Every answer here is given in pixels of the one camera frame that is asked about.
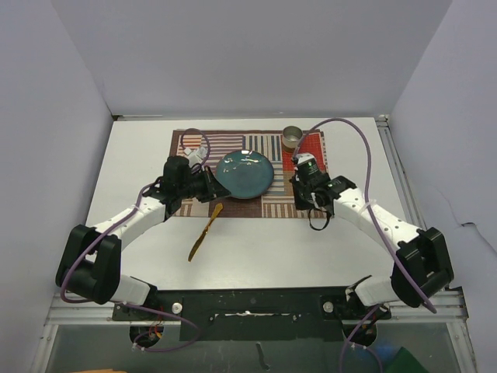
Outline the blue ceramic plate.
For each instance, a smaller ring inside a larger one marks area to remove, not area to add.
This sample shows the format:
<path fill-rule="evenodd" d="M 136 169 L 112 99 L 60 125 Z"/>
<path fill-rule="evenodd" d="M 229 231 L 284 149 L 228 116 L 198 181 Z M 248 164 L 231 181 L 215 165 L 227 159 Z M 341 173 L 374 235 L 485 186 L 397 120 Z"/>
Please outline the blue ceramic plate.
<path fill-rule="evenodd" d="M 249 200 L 263 195 L 273 184 L 274 168 L 267 157 L 252 150 L 226 154 L 216 165 L 215 176 L 231 197 Z"/>

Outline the beige metal cup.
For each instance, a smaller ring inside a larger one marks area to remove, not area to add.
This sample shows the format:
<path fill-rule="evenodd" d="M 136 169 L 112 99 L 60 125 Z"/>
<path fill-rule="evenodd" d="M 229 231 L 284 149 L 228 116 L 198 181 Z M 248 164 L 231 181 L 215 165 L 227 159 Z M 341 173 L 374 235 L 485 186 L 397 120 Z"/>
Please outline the beige metal cup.
<path fill-rule="evenodd" d="M 282 132 L 283 150 L 292 153 L 303 138 L 303 131 L 296 126 L 287 126 Z"/>

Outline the gold knife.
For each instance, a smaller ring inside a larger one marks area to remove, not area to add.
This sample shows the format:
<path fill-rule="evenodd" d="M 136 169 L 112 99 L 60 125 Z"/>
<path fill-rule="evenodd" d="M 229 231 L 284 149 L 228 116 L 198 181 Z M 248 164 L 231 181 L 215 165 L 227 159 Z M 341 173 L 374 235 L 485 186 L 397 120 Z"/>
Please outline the gold knife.
<path fill-rule="evenodd" d="M 204 227 L 202 233 L 200 234 L 199 238 L 195 241 L 195 243 L 193 244 L 192 249 L 189 252 L 189 256 L 188 256 L 188 261 L 189 262 L 191 262 L 193 260 L 196 252 L 198 251 L 198 249 L 200 248 L 200 246 L 203 243 L 204 239 L 206 238 L 206 236 L 207 236 L 207 234 L 208 234 L 208 232 L 210 230 L 211 225 L 213 224 L 214 220 L 222 212 L 223 209 L 224 209 L 224 205 L 222 203 L 218 203 L 214 207 L 214 211 L 213 211 L 212 215 L 210 216 L 210 219 L 209 219 L 208 223 Z"/>

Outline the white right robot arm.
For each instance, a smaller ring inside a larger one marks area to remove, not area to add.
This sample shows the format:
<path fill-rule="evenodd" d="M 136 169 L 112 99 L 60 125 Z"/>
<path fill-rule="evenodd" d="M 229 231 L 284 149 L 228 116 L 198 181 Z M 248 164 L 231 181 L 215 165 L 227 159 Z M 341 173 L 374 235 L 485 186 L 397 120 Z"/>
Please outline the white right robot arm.
<path fill-rule="evenodd" d="M 323 211 L 353 224 L 393 259 L 391 275 L 366 276 L 346 290 L 350 315 L 362 318 L 374 305 L 401 301 L 412 308 L 435 310 L 430 298 L 453 279 L 447 244 L 436 228 L 423 230 L 396 217 L 366 198 L 355 183 L 321 171 L 310 153 L 293 157 L 290 182 L 298 210 Z"/>

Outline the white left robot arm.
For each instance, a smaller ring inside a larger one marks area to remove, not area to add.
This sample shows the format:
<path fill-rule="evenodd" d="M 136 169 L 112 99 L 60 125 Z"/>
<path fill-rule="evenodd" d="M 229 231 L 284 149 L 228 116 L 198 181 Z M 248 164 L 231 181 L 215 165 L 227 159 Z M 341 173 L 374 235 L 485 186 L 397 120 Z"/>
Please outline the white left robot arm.
<path fill-rule="evenodd" d="M 145 185 L 136 202 L 116 216 L 93 226 L 77 225 L 68 236 L 55 283 L 65 302 L 129 304 L 140 319 L 158 310 L 153 286 L 121 273 L 121 253 L 147 230 L 169 220 L 184 200 L 200 203 L 230 196 L 210 167 L 191 169 L 189 160 L 170 156 L 163 173 Z M 77 297 L 71 300 L 67 293 Z"/>

